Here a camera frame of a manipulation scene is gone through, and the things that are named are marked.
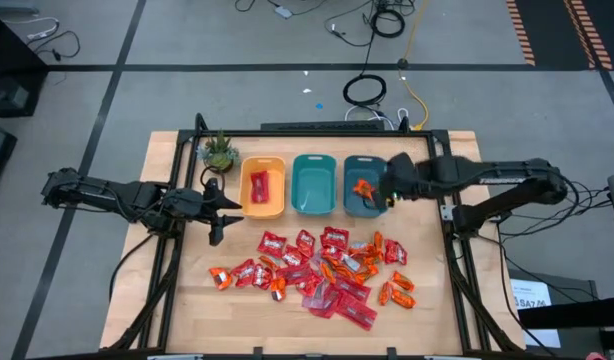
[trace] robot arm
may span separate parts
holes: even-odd
[[[567,196],[558,168],[542,159],[522,162],[472,162],[460,156],[440,156],[414,164],[406,153],[387,163],[378,191],[372,194],[379,209],[396,199],[439,199],[470,185],[517,185],[477,205],[458,205],[447,213],[457,234],[474,234],[492,217],[528,203],[557,204]]]
[[[127,184],[81,176],[71,168],[49,174],[41,194],[43,204],[86,204],[113,212],[129,222],[140,221],[150,233],[171,236],[177,220],[199,221],[211,226],[209,243],[218,245],[223,228],[242,220],[240,216],[218,216],[220,209],[240,209],[227,199],[218,180],[203,184],[204,193],[192,189],[172,189],[163,183],[133,181]]]

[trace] wooden tabletop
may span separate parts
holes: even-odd
[[[168,181],[173,162],[176,132],[152,133],[141,181]],[[473,132],[450,132],[454,155],[480,160]],[[262,346],[267,354],[385,354],[387,347],[396,347],[402,355],[461,354],[454,301],[447,271],[443,236],[437,203],[431,200],[401,201],[386,214],[375,219],[354,218],[345,214],[341,191],[337,192],[337,207],[327,217],[298,215],[290,203],[291,167],[293,159],[304,153],[329,154],[336,158],[338,189],[342,189],[342,164],[350,155],[374,155],[389,159],[406,151],[414,162],[429,158],[426,140],[418,138],[234,138],[232,143],[242,158],[273,155],[282,157],[286,164],[285,211],[274,220],[252,220],[231,225],[225,229],[225,239],[217,247],[209,246],[209,228],[199,223],[187,225],[182,260],[178,276],[168,352],[193,353],[251,353]],[[189,147],[183,159],[188,159]],[[181,167],[179,186],[184,178],[185,161]],[[204,168],[196,165],[196,174]],[[226,176],[225,193],[238,200],[240,170]],[[202,190],[198,176],[193,188]],[[463,203],[474,204],[489,197],[487,187],[472,186],[461,193]],[[237,214],[237,211],[226,211]],[[408,251],[407,266],[382,264],[380,273],[366,285],[373,288],[368,306],[378,312],[371,331],[365,331],[334,315],[331,319],[318,318],[301,307],[302,296],[289,287],[287,299],[282,303],[272,300],[269,291],[248,287],[231,287],[218,291],[208,273],[210,267],[232,268],[247,258],[256,259],[256,247],[265,230],[286,236],[294,243],[300,229],[319,235],[325,226],[349,230],[351,241],[370,241],[374,231],[399,241]],[[481,234],[496,237],[492,224],[486,224]],[[145,237],[142,225],[130,225],[125,239],[126,253]],[[505,305],[500,276],[499,249],[496,245],[475,238],[471,241],[480,292],[489,309],[509,337],[521,347],[524,340]],[[130,257],[120,270],[115,284],[101,346],[115,342],[143,306],[156,241],[152,241]],[[417,305],[405,310],[395,303],[378,305],[380,286],[398,270],[416,285],[413,293]],[[505,281],[511,297],[507,268]],[[478,348],[477,332],[471,307],[465,300],[472,346]],[[160,307],[154,324],[159,324]],[[154,325],[151,344],[155,344],[158,329]]]

